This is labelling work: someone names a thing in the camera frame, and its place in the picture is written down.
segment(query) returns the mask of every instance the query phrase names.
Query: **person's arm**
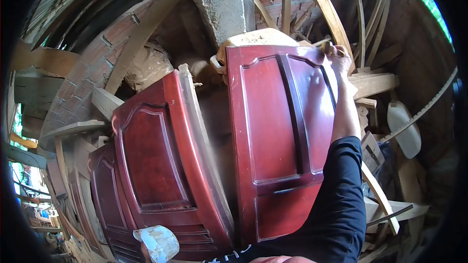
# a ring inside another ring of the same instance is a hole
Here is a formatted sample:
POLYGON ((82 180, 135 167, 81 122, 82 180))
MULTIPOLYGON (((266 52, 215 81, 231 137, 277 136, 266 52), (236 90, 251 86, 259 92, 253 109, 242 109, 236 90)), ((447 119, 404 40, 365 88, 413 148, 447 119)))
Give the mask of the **person's arm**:
POLYGON ((351 58, 345 51, 343 46, 334 46, 330 55, 327 55, 332 61, 331 68, 335 72, 338 84, 338 101, 330 143, 347 136, 361 137, 358 111, 353 100, 356 88, 348 81, 351 58))

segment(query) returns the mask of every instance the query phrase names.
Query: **person's hand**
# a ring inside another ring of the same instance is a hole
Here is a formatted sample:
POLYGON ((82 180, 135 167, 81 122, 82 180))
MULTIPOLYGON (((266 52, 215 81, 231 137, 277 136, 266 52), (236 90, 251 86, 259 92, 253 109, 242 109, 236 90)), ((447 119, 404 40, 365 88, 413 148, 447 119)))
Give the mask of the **person's hand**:
POLYGON ((340 45, 331 46, 327 58, 331 61, 331 68, 335 72, 336 78, 346 79, 352 63, 346 48, 340 45))

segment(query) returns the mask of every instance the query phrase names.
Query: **wooden plank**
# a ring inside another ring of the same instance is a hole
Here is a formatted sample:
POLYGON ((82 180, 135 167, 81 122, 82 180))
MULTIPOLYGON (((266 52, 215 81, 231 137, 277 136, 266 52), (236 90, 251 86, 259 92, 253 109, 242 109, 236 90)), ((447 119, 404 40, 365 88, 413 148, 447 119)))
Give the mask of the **wooden plank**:
POLYGON ((10 144, 5 144, 5 147, 7 150, 7 157, 13 161, 39 169, 45 169, 47 166, 47 161, 42 155, 33 154, 32 152, 19 149, 10 144))
MULTIPOLYGON (((361 165, 362 170, 362 177, 367 182, 369 187, 371 188, 372 192, 374 193, 377 201, 379 202, 380 206, 382 207, 382 211, 385 215, 390 215, 393 213, 392 207, 389 204, 387 196, 383 193, 382 188, 378 184, 375 177, 372 175, 371 171, 367 168, 366 164, 362 162, 361 165)), ((393 235, 398 234, 398 230, 400 229, 400 224, 398 224, 398 220, 396 217, 392 217, 390 219, 390 228, 392 229, 393 235)))
POLYGON ((258 10, 258 13, 260 14, 260 17, 262 18, 262 20, 266 24, 266 26, 268 26, 269 28, 279 30, 278 26, 275 23, 275 21, 272 19, 270 14, 268 14, 268 11, 266 11, 265 7, 260 2, 260 0, 254 0, 254 3, 255 3, 255 8, 258 10))
POLYGON ((21 136, 19 136, 19 135, 16 134, 15 132, 11 132, 10 140, 13 141, 13 142, 17 142, 17 143, 23 145, 23 146, 26 147, 27 149, 35 149, 35 148, 38 147, 38 143, 37 143, 37 142, 34 142, 34 141, 32 141, 32 140, 29 140, 29 139, 23 139, 23 138, 21 138, 21 136))
POLYGON ((180 0, 155 0, 148 8, 138 26, 133 30, 130 39, 120 54, 106 84, 106 91, 115 94, 130 69, 137 52, 148 41, 152 33, 179 1, 180 0))
POLYGON ((63 184, 65 185, 65 190, 67 191, 67 196, 72 197, 70 186, 68 185, 68 168, 65 165, 65 157, 63 155, 63 147, 62 147, 62 138, 60 136, 55 136, 55 150, 57 153, 57 163, 58 168, 60 169, 60 175, 62 176, 63 184))
POLYGON ((358 89, 358 92, 353 96, 354 100, 392 90, 399 84, 398 77, 394 74, 384 74, 368 78, 350 76, 348 79, 358 89))
POLYGON ((382 17, 379 23, 379 29, 377 31, 377 35, 375 36, 374 43, 372 44, 371 52, 367 57, 366 66, 371 66, 374 60, 375 54, 379 49, 380 42, 382 41, 383 32, 385 30, 385 25, 387 24, 387 18, 389 17, 389 10, 390 10, 390 0, 385 0, 385 6, 383 9, 382 17))
POLYGON ((31 226, 32 230, 36 233, 61 233, 62 230, 59 227, 37 227, 31 226))
POLYGON ((102 88, 93 88, 91 102, 109 121, 112 118, 112 112, 124 103, 124 101, 102 88))
POLYGON ((34 66, 47 71, 49 76, 65 78, 78 61, 78 57, 76 53, 47 47, 38 47, 31 51, 31 46, 19 39, 10 68, 21 70, 34 66))
POLYGON ((57 128, 55 130, 45 133, 42 137, 59 136, 59 135, 72 135, 79 132, 95 130, 106 126, 106 123, 98 120, 90 120, 84 122, 76 122, 67 126, 57 128))
POLYGON ((357 53, 357 63, 358 67, 364 67, 364 61, 366 59, 366 27, 364 19, 364 7, 362 5, 362 0, 356 0, 356 6, 358 9, 358 22, 359 22, 359 45, 360 52, 357 53))
POLYGON ((371 98, 363 97, 363 98, 355 100, 354 102, 358 104, 359 106, 363 106, 363 107, 370 108, 370 109, 375 109, 377 107, 377 100, 373 100, 371 98))
MULTIPOLYGON (((348 41, 348 37, 346 36, 346 32, 344 31, 343 25, 341 23, 338 14, 336 13, 335 8, 330 0, 313 0, 319 6, 320 10, 322 11, 323 17, 327 22, 328 26, 330 27, 331 33, 337 45, 343 45, 350 55, 351 59, 353 59, 353 54, 351 50, 350 43, 348 41)), ((354 62, 351 63, 351 68, 349 69, 348 74, 350 75, 356 66, 354 62)))
POLYGON ((362 139, 361 147, 362 161, 366 163, 371 173, 375 173, 385 162, 385 157, 370 131, 362 139))
POLYGON ((282 0, 281 4, 281 31, 289 35, 291 21, 291 0, 282 0))
POLYGON ((375 56, 371 69, 380 68, 382 65, 389 63, 403 52, 403 45, 396 43, 380 52, 375 56))

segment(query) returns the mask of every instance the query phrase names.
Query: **white plastic jug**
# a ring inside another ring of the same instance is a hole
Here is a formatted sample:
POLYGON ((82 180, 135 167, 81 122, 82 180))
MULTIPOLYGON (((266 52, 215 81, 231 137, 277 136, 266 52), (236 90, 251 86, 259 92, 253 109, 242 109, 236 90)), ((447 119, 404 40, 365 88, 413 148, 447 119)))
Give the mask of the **white plastic jug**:
MULTIPOLYGON (((402 102, 389 102, 387 122, 391 132, 398 130, 409 119, 411 119, 411 114, 402 102)), ((412 124, 395 138, 408 159, 415 157, 421 150, 421 134, 416 123, 412 124)))

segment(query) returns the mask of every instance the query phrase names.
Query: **cabinet door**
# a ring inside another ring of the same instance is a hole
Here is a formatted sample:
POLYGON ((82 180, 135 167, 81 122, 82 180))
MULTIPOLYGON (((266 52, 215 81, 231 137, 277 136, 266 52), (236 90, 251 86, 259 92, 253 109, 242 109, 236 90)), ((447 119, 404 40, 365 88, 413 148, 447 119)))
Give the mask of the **cabinet door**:
POLYGON ((180 78, 176 70, 127 100, 114 111, 112 128, 138 228, 163 225, 179 240, 175 259, 203 260, 232 248, 232 218, 188 111, 193 85, 180 78))
POLYGON ((114 143, 89 154, 91 190, 107 243, 118 262, 144 262, 140 242, 133 237, 133 221, 118 172, 114 143))
POLYGON ((230 47, 226 55, 242 239, 261 242, 307 219, 323 180, 336 79, 317 48, 230 47))

